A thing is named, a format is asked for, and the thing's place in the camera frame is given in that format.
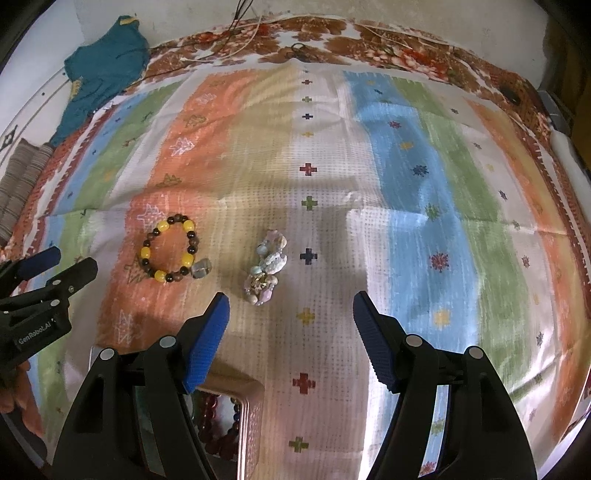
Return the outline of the teal shirt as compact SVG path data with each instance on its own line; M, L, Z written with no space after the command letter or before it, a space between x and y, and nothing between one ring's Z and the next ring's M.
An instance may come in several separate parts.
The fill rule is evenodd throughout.
M81 46L64 61L71 92L60 123L49 140L55 148L112 98L138 80L149 62L149 46L139 20L118 17L94 43Z

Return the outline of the striped brown cushion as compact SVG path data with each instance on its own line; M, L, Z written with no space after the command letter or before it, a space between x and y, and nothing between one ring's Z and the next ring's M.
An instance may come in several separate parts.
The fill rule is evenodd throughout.
M12 237L24 206L54 149L48 143L35 146L22 139L8 161L1 179L1 247Z

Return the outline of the silver metal tin box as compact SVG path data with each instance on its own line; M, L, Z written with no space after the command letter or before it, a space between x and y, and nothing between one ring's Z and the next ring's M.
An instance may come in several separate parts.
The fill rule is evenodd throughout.
M206 458L220 479L252 479L259 462L263 385L238 372L209 372L185 397Z

